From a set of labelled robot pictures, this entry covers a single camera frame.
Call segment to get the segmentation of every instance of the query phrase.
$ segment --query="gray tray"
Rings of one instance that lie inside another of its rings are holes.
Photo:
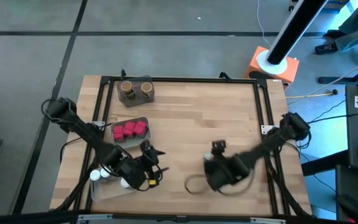
[[[147,132],[146,136],[144,138],[139,138],[139,137],[135,137],[134,139],[126,139],[125,142],[115,142],[114,138],[112,137],[112,131],[114,129],[115,126],[117,125],[121,125],[123,126],[126,122],[128,121],[133,121],[133,122],[138,122],[138,121],[144,121],[147,124],[147,128],[149,129],[149,131]],[[150,125],[149,125],[149,121],[146,117],[141,117],[141,118],[135,118],[135,119],[129,119],[129,120],[125,120],[125,121],[120,121],[120,122],[116,122],[112,125],[110,125],[110,140],[113,144],[116,144],[118,146],[123,147],[124,149],[128,149],[128,148],[132,148],[132,147],[136,147],[136,146],[140,146],[140,144],[145,141],[145,140],[150,140],[152,138],[152,134],[151,134],[151,129],[150,129]]]

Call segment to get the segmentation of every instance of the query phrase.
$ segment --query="brown cup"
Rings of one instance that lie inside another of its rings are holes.
[[[149,98],[153,92],[153,85],[149,82],[145,82],[142,84],[142,86],[140,87],[140,89],[143,92],[143,95],[147,98]]]
[[[132,83],[130,81],[124,81],[121,83],[121,89],[128,97],[128,99],[135,98],[135,91],[133,90]]]

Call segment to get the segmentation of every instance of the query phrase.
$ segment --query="wooden tabletop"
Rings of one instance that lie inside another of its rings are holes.
[[[83,80],[77,112],[86,122],[92,119],[100,79],[101,76],[86,75]],[[281,115],[287,112],[282,83],[277,80],[267,80],[267,83],[274,122],[279,124]],[[147,117],[152,133],[151,143],[156,149],[167,153],[159,156],[159,165],[169,167],[169,170],[164,172],[164,178],[158,187],[93,202],[92,212],[224,216],[271,214],[267,176],[262,159],[255,167],[255,179],[250,189],[241,196],[227,197],[212,190],[202,195],[191,195],[184,187],[184,181],[189,175],[203,174],[203,155],[211,150],[212,141],[225,139],[227,156],[250,150],[261,142],[252,85],[153,82],[153,103],[126,108],[118,100],[116,84],[108,122]],[[260,97],[264,122],[267,124],[262,90]],[[103,96],[100,118],[105,99],[106,94]],[[77,137],[70,133],[68,141]],[[105,140],[109,141],[108,131]],[[78,141],[65,148],[50,208],[59,206],[78,182],[85,147],[84,141]],[[135,149],[130,153],[137,156],[139,151]],[[284,146],[281,160],[288,189],[303,209],[311,213],[298,153],[291,147]],[[195,180],[189,187],[199,184],[199,181],[202,180]],[[248,182],[249,179],[246,179],[235,187],[225,187],[223,192],[238,191]],[[83,192],[81,208],[85,207],[88,186],[89,184]],[[279,211],[283,213],[278,187],[275,189]]]

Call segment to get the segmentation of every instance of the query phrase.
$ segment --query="black cylinder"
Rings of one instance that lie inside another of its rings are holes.
[[[304,0],[296,4],[267,55],[267,61],[278,65],[291,51],[328,0]]]

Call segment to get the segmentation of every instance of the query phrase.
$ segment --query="white bottle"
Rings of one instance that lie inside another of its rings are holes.
[[[100,176],[103,180],[113,180],[114,176],[110,175],[105,169],[100,170]]]
[[[95,169],[95,170],[92,170],[91,174],[89,175],[89,178],[92,180],[92,181],[98,181],[100,179],[100,172],[99,170]]]
[[[127,183],[124,178],[121,178],[121,186],[127,190],[133,190],[133,188]]]

